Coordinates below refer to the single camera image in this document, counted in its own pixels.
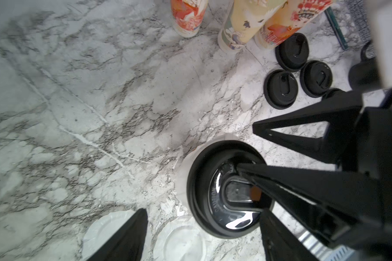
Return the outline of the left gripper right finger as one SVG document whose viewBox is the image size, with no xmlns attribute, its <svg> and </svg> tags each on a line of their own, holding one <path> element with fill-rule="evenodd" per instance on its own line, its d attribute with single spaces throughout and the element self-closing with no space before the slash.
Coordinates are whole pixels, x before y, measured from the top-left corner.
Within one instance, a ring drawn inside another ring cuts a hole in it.
<svg viewBox="0 0 392 261">
<path fill-rule="evenodd" d="M 318 259 L 269 210 L 259 220 L 267 261 L 318 261 Z"/>
</svg>

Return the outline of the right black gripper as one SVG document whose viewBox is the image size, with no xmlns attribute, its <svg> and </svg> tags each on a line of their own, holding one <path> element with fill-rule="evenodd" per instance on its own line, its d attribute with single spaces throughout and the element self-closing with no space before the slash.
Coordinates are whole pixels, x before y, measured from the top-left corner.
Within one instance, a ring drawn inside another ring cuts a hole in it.
<svg viewBox="0 0 392 261">
<path fill-rule="evenodd" d="M 327 122 L 321 138 L 275 129 Z M 239 164 L 244 178 L 275 199 L 328 247 L 346 245 L 363 259 L 392 261 L 392 89 L 377 107 L 356 91 L 257 121 L 253 133 L 337 172 Z"/>
</svg>

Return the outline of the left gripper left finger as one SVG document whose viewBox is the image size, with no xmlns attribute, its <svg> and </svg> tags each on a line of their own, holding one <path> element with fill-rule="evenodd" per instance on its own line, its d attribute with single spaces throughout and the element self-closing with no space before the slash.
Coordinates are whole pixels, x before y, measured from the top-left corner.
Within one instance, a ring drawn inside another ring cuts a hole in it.
<svg viewBox="0 0 392 261">
<path fill-rule="evenodd" d="M 140 261 L 148 228 L 148 213 L 139 209 L 91 255 L 90 261 Z"/>
</svg>

